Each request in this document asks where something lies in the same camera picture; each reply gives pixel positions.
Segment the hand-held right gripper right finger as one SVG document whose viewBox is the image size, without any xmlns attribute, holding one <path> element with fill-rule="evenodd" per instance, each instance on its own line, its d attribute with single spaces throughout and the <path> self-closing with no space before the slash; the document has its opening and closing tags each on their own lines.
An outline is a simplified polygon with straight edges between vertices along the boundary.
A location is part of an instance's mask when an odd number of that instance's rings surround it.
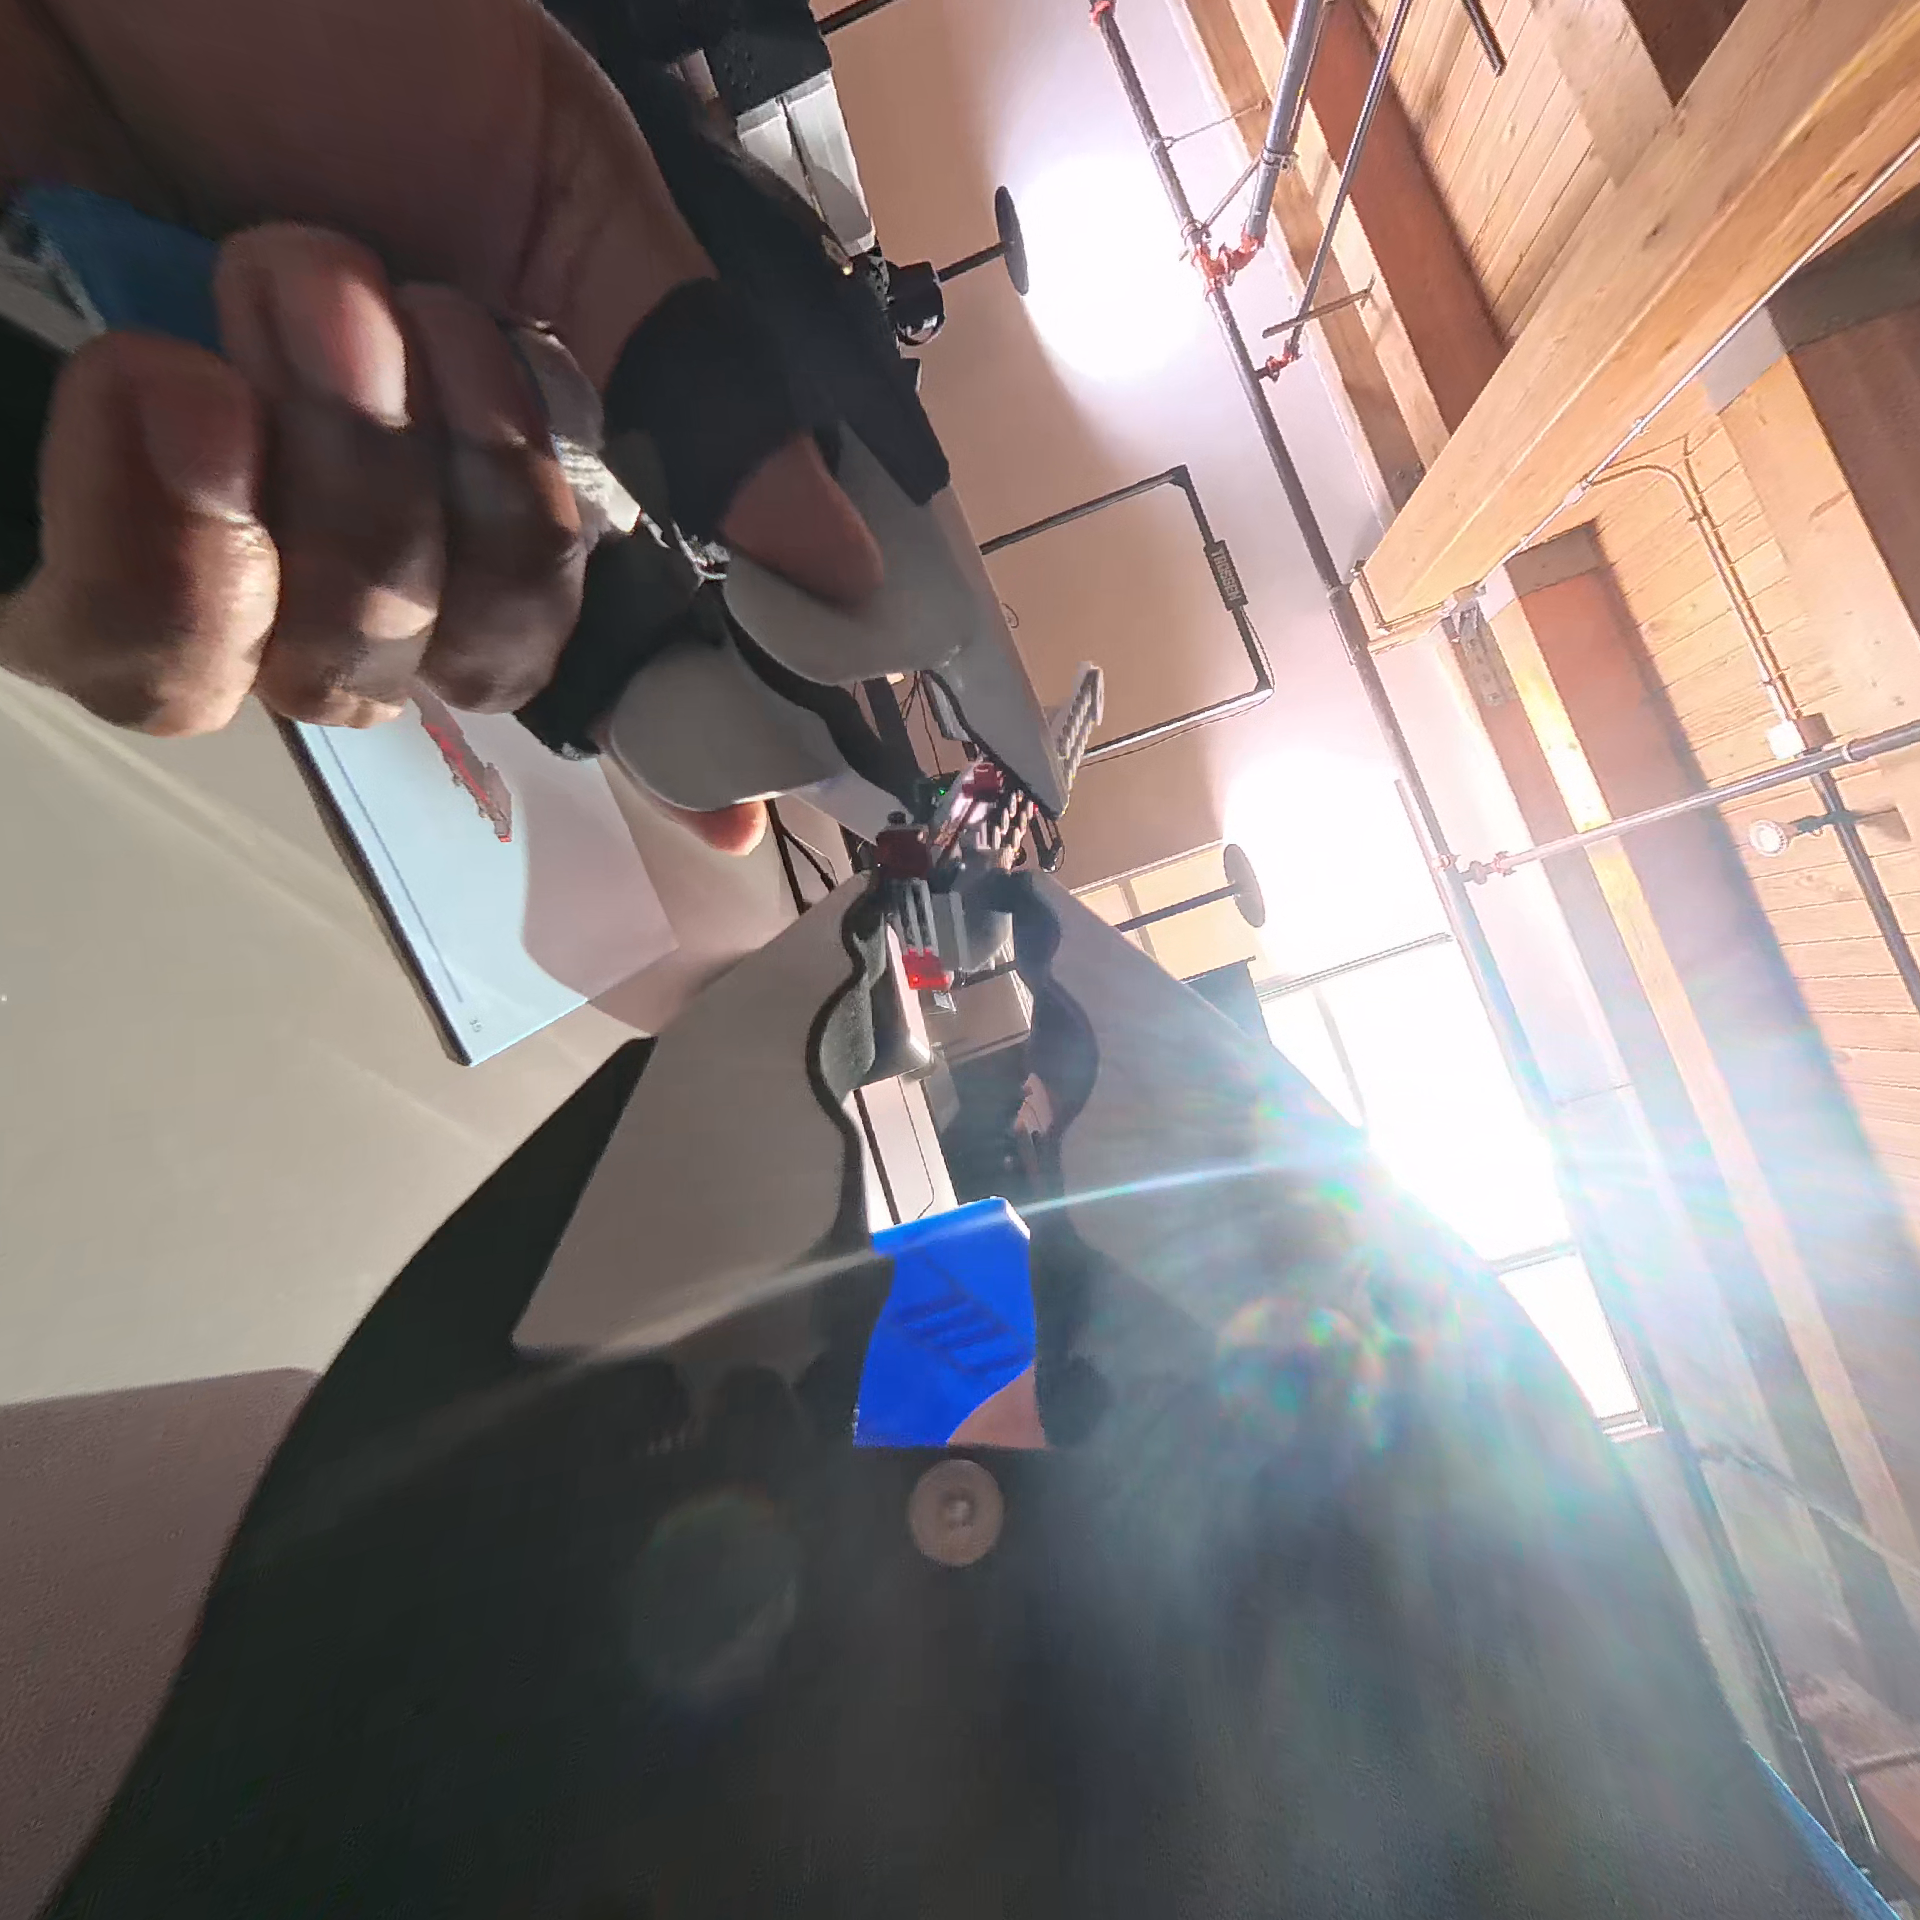
<svg viewBox="0 0 1920 1920">
<path fill-rule="evenodd" d="M 1033 1222 L 1079 1287 L 1068 1355 L 1121 1394 L 1376 1419 L 1400 1207 L 1357 1129 L 1054 881 L 1018 886 L 1018 962 L 1052 1114 Z"/>
</svg>

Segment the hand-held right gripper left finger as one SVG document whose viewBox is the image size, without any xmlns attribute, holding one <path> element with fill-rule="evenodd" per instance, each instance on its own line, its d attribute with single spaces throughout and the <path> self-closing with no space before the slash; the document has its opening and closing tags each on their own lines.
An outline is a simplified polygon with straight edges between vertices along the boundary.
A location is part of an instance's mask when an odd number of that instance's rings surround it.
<svg viewBox="0 0 1920 1920">
<path fill-rule="evenodd" d="M 871 1252 L 853 1095 L 888 977 L 853 877 L 660 1035 L 516 1330 L 523 1355 L 660 1353 Z"/>
</svg>

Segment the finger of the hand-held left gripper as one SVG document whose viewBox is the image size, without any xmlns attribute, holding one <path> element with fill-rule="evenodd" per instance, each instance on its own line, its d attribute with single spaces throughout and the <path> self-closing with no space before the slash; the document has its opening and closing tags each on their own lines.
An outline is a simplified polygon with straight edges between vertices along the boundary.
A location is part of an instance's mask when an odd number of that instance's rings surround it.
<svg viewBox="0 0 1920 1920">
<path fill-rule="evenodd" d="M 846 619 L 843 685 L 927 678 L 962 740 L 1058 821 L 1071 793 L 1063 753 L 956 495 L 914 502 L 853 428 L 838 468 L 882 564 L 879 591 Z"/>
</svg>

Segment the long grey black brick assembly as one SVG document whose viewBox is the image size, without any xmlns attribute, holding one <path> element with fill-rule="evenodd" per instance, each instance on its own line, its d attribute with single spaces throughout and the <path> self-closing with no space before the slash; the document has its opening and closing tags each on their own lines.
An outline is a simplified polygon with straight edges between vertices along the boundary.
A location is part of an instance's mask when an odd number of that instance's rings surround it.
<svg viewBox="0 0 1920 1920">
<path fill-rule="evenodd" d="M 919 781 L 914 824 L 931 848 L 932 874 L 956 874 L 969 865 L 1003 870 L 1034 869 L 1054 874 L 1065 859 L 1061 815 L 1044 805 L 973 738 L 949 688 L 916 675 L 911 703 L 924 721 L 962 753 L 952 775 Z M 1093 734 L 1105 717 L 1102 670 L 1084 663 L 1067 703 L 1042 713 L 1042 730 L 1071 795 L 1088 759 Z"/>
</svg>

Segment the small red brick assembly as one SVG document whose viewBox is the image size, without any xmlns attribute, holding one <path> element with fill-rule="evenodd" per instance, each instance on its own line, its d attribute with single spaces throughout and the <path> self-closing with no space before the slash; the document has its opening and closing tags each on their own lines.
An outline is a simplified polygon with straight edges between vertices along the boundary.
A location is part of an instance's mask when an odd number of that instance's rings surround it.
<svg viewBox="0 0 1920 1920">
<path fill-rule="evenodd" d="M 874 1080 L 923 1076 L 934 1062 L 927 1012 L 950 1010 L 970 964 L 959 847 L 901 812 L 876 838 L 882 964 L 872 989 Z"/>
</svg>

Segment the person's left hand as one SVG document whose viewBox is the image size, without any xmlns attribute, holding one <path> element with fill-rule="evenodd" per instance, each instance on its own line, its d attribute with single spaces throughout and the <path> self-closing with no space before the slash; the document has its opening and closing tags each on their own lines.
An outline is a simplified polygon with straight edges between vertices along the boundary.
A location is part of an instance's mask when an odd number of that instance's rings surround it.
<svg viewBox="0 0 1920 1920">
<path fill-rule="evenodd" d="M 589 539 L 501 320 L 548 329 L 685 454 L 695 522 L 828 605 L 884 580 L 817 441 L 768 415 L 595 5 L 4 5 L 4 199 L 76 186 L 219 241 L 215 350 L 117 332 L 62 368 L 4 673 L 132 732 L 258 701 L 370 728 L 557 675 Z"/>
</svg>

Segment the bright window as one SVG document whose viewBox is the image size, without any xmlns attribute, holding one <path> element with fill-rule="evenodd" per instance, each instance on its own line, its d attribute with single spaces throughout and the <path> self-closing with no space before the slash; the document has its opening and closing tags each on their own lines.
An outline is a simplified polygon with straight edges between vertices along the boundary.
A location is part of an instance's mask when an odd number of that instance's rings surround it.
<svg viewBox="0 0 1920 1920">
<path fill-rule="evenodd" d="M 1652 1430 L 1466 962 L 1447 932 L 1257 980 L 1275 1047 L 1501 1280 L 1612 1438 Z"/>
</svg>

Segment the light blue instruction booklet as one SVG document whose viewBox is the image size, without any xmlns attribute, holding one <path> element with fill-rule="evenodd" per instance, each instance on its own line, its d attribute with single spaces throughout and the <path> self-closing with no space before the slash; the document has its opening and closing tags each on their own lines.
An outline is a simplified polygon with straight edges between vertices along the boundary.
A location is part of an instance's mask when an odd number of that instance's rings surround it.
<svg viewBox="0 0 1920 1920">
<path fill-rule="evenodd" d="M 717 852 L 515 719 L 424 692 L 368 730 L 284 738 L 461 1065 L 587 1012 L 655 1039 L 795 921 L 770 838 Z"/>
</svg>

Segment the blue plastic bin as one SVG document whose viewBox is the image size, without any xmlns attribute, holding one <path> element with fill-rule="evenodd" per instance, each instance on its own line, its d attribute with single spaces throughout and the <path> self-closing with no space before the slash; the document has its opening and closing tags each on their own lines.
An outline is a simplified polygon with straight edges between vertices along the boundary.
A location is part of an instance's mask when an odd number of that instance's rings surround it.
<svg viewBox="0 0 1920 1920">
<path fill-rule="evenodd" d="M 983 1198 L 881 1231 L 887 1289 L 862 1346 L 853 1445 L 872 1453 L 1038 1453 L 1033 1237 Z"/>
</svg>

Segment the sprinkler pipe with red fittings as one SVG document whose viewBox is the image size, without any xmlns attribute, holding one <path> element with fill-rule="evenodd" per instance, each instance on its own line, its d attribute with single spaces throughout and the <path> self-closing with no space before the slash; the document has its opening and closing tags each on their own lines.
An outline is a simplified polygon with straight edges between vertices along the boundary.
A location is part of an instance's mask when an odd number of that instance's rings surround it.
<svg viewBox="0 0 1920 1920">
<path fill-rule="evenodd" d="M 1270 382 L 1257 371 L 1252 350 L 1240 330 L 1230 290 L 1225 279 L 1210 277 L 1200 267 L 1203 222 L 1188 199 L 1188 186 L 1172 158 L 1170 141 L 1149 98 L 1133 48 L 1119 23 L 1117 5 L 1088 5 L 1088 21 L 1098 36 L 1127 108 L 1134 121 L 1147 161 L 1160 186 L 1168 215 L 1176 227 L 1188 263 L 1203 284 L 1203 302 L 1212 326 L 1226 350 L 1236 389 L 1254 420 L 1267 462 L 1285 496 L 1295 530 L 1304 546 L 1311 571 L 1323 588 L 1335 633 L 1357 687 L 1373 717 L 1380 745 L 1387 750 L 1399 787 L 1404 793 L 1404 807 L 1411 828 L 1430 885 L 1443 904 L 1452 945 L 1477 979 L 1485 977 L 1501 983 L 1494 951 L 1486 938 L 1485 925 L 1477 913 L 1475 900 L 1460 870 L 1455 865 L 1452 848 L 1447 843 L 1444 828 L 1438 822 L 1428 784 L 1421 775 L 1413 746 L 1406 738 L 1399 713 L 1380 678 L 1380 664 L 1353 593 L 1353 580 L 1335 561 L 1333 546 L 1320 516 L 1315 510 L 1303 473 L 1285 438 L 1285 428 L 1275 415 L 1269 398 Z"/>
</svg>

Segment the silver ceiling pipe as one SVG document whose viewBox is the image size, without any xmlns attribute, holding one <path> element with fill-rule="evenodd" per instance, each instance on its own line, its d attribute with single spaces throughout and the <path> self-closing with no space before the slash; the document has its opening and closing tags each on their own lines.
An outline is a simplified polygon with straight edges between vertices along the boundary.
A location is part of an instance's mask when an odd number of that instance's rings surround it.
<svg viewBox="0 0 1920 1920">
<path fill-rule="evenodd" d="M 1331 3 L 1301 3 L 1283 36 L 1283 64 L 1273 90 L 1269 121 L 1254 161 L 1250 195 L 1236 241 L 1240 267 L 1257 258 L 1269 239 L 1283 176 L 1292 168 L 1308 105 L 1308 84 L 1333 12 Z"/>
</svg>

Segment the black wall pipe frame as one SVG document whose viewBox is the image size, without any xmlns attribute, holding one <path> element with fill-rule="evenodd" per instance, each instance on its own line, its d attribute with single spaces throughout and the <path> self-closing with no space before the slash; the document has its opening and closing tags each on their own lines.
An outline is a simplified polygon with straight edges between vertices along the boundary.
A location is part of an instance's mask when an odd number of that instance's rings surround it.
<svg viewBox="0 0 1920 1920">
<path fill-rule="evenodd" d="M 1073 745 L 1080 767 L 1200 734 L 1275 695 L 1236 559 L 1184 465 L 984 539 L 981 557 L 1044 692 L 1068 667 L 1105 673 Z"/>
</svg>

